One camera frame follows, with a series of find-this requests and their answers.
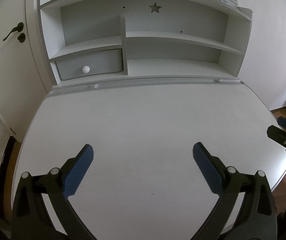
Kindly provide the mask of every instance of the star cutout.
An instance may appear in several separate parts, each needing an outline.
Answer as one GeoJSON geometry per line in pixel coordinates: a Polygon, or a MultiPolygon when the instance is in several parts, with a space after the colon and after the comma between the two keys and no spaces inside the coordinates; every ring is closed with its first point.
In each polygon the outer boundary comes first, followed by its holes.
{"type": "Polygon", "coordinates": [[[159,9],[162,8],[162,6],[157,6],[156,2],[153,5],[149,5],[149,7],[151,8],[151,13],[152,12],[160,13],[159,9]]]}

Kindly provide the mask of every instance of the white drawer knob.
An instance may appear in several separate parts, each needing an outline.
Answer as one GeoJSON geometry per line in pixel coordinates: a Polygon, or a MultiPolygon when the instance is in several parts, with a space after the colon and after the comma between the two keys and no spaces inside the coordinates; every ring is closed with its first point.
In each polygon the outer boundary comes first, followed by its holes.
{"type": "Polygon", "coordinates": [[[89,67],[89,66],[84,66],[84,67],[82,68],[82,72],[83,72],[84,74],[87,74],[89,71],[90,71],[90,67],[89,67]]]}

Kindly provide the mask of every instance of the white screw cap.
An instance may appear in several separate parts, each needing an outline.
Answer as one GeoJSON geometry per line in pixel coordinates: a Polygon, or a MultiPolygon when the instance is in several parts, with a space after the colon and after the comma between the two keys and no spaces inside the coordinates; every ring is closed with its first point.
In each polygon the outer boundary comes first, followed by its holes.
{"type": "Polygon", "coordinates": [[[53,168],[53,169],[51,169],[51,174],[56,175],[57,173],[59,173],[59,171],[60,171],[59,168],[53,168]]]}
{"type": "Polygon", "coordinates": [[[29,175],[29,173],[27,171],[24,171],[21,176],[23,179],[26,179],[28,177],[28,175],[29,175]]]}
{"type": "Polygon", "coordinates": [[[234,167],[232,167],[232,166],[229,166],[228,167],[228,172],[229,173],[235,173],[237,170],[234,168],[234,167]]]}
{"type": "Polygon", "coordinates": [[[82,72],[83,72],[84,74],[87,74],[90,70],[91,70],[91,69],[90,69],[89,66],[84,66],[84,67],[82,68],[82,72]]]}
{"type": "Polygon", "coordinates": [[[258,174],[259,174],[259,176],[261,176],[261,177],[264,177],[264,176],[265,176],[264,171],[258,171],[258,174]]]}

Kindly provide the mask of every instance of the screw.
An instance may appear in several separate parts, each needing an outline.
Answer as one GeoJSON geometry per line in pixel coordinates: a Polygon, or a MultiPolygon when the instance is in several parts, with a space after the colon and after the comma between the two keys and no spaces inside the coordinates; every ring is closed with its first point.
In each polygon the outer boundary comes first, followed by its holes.
{"type": "Polygon", "coordinates": [[[259,174],[259,176],[261,176],[261,177],[264,177],[264,176],[265,176],[264,171],[258,171],[258,174],[259,174]]]}
{"type": "Polygon", "coordinates": [[[229,173],[235,173],[237,170],[234,168],[234,167],[232,167],[232,166],[229,166],[228,167],[228,172],[229,173]]]}
{"type": "Polygon", "coordinates": [[[59,173],[59,171],[60,171],[59,168],[53,168],[53,169],[51,169],[51,174],[56,175],[57,173],[59,173]]]}
{"type": "Polygon", "coordinates": [[[22,177],[23,179],[26,179],[26,178],[28,177],[28,175],[29,175],[29,173],[28,173],[27,171],[24,171],[24,172],[22,173],[21,177],[22,177]]]}

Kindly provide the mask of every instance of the black clamp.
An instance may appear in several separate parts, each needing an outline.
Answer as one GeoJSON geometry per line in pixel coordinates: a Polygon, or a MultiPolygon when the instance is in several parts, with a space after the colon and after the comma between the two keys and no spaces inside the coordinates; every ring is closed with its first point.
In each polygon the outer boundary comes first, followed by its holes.
{"type": "MultiPolygon", "coordinates": [[[[67,200],[68,196],[75,194],[93,156],[93,148],[85,145],[61,169],[53,168],[42,176],[31,176],[28,172],[22,174],[13,206],[13,240],[96,240],[67,200]],[[42,193],[48,194],[67,235],[54,228],[42,193]]],[[[264,172],[248,175],[239,173],[234,167],[225,167],[200,142],[193,147],[193,157],[212,192],[220,198],[191,240],[275,240],[276,213],[264,172]],[[238,217],[232,229],[221,234],[240,192],[245,192],[245,197],[238,217]]]]}

